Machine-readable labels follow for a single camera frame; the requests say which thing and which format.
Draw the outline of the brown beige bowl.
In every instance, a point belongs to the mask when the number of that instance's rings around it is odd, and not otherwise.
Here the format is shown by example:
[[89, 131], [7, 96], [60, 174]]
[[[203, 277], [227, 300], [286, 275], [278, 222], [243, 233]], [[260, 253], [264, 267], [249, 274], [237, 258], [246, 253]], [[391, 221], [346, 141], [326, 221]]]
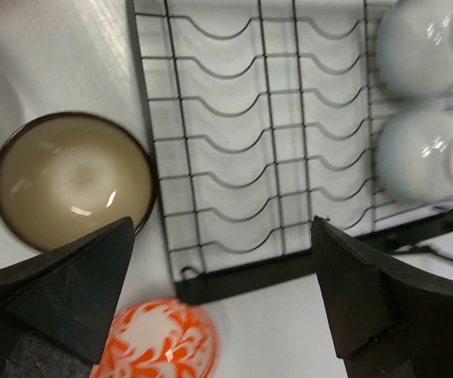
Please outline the brown beige bowl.
[[0, 219], [40, 252], [120, 218], [138, 232], [157, 195], [156, 169], [139, 140], [95, 114], [38, 117], [0, 149]]

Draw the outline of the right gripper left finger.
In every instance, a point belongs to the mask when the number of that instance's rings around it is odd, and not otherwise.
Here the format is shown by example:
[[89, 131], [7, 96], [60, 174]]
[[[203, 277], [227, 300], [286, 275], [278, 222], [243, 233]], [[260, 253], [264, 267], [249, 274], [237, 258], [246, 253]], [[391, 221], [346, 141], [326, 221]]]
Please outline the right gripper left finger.
[[0, 377], [87, 377], [106, 345], [136, 233], [123, 217], [0, 269]]

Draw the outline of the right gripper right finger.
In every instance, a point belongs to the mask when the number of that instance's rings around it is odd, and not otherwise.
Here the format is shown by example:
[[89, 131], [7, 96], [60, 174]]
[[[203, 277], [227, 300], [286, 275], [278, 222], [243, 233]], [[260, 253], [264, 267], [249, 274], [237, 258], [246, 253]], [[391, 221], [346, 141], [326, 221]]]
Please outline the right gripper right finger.
[[315, 217], [312, 260], [349, 377], [453, 377], [453, 280]]

